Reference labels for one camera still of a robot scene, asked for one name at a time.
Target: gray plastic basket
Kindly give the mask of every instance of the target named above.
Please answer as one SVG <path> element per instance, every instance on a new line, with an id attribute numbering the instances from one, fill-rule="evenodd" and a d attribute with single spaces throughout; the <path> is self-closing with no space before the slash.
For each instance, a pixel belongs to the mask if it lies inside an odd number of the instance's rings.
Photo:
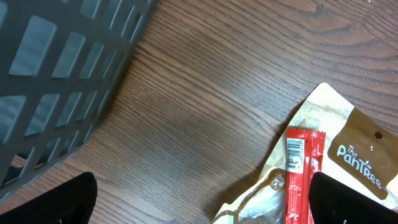
<path id="1" fill-rule="evenodd" d="M 93 134 L 156 2 L 0 0 L 0 200 Z"/>

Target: wood grain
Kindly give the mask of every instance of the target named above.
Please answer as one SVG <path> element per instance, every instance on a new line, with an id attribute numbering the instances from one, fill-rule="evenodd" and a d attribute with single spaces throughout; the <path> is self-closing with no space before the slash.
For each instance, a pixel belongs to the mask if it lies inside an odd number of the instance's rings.
<path id="1" fill-rule="evenodd" d="M 0 212 L 83 171 L 92 223 L 209 223 L 328 82 L 398 133 L 393 0 L 160 0 L 104 125 Z"/>

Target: brown and white package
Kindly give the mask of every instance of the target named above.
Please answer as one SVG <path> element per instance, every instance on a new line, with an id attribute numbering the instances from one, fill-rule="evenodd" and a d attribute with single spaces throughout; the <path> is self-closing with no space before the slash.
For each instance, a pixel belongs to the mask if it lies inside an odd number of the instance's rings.
<path id="1" fill-rule="evenodd" d="M 312 91 L 288 127 L 326 133 L 322 172 L 390 209 L 398 208 L 398 138 L 322 83 Z M 256 184 L 224 204 L 215 224 L 283 223 L 286 131 Z"/>

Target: red snack stick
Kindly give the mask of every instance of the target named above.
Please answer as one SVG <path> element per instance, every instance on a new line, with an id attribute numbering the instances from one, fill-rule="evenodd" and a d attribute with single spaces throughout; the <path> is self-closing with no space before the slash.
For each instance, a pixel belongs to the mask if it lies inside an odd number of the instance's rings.
<path id="1" fill-rule="evenodd" d="M 314 224 L 308 193 L 314 173 L 321 171 L 326 133 L 288 128 L 286 137 L 285 224 Z"/>

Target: white barcode label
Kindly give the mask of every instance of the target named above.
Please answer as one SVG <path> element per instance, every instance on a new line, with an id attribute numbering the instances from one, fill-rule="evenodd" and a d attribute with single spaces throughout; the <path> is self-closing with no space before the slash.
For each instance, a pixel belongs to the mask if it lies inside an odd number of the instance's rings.
<path id="1" fill-rule="evenodd" d="M 302 174 L 303 167 L 304 139 L 287 138 L 287 171 Z"/>

